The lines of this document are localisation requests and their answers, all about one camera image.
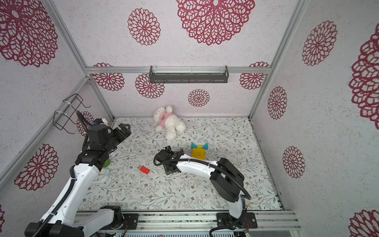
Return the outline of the red block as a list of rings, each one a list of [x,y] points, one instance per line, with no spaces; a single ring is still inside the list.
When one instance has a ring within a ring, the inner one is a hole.
[[[145,174],[145,175],[148,175],[148,174],[151,172],[151,170],[148,169],[148,168],[146,168],[145,166],[140,166],[140,167],[139,167],[139,171],[140,171],[141,173]]]

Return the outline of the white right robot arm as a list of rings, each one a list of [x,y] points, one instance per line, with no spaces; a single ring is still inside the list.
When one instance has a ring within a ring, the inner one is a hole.
[[[209,236],[212,237],[219,230],[243,227],[247,216],[246,200],[250,200],[251,196],[244,187],[244,176],[229,160],[222,158],[218,162],[209,162],[188,157],[167,159],[155,163],[155,166],[163,166],[167,175],[184,172],[204,177],[210,180],[217,194],[228,202],[229,214],[221,218],[220,225],[209,231]]]

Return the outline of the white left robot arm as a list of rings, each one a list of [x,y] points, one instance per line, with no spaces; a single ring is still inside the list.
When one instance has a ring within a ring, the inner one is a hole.
[[[106,205],[75,225],[75,217],[81,201],[93,180],[99,175],[110,153],[131,135],[129,124],[121,123],[110,128],[95,123],[86,132],[82,152],[75,165],[70,167],[70,178],[51,208],[37,223],[29,223],[27,237],[90,237],[103,227],[120,228],[124,224],[121,208]]]

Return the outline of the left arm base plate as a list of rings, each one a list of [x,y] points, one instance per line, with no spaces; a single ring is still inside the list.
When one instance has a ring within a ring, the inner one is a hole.
[[[122,213],[114,222],[101,228],[101,231],[124,231],[136,230],[139,214],[137,213]]]

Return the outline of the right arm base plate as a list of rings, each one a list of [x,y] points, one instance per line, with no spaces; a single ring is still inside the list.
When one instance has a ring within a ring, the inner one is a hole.
[[[224,229],[257,229],[257,218],[252,212],[244,212],[240,218],[234,218],[229,213],[219,212],[216,214],[217,227]]]

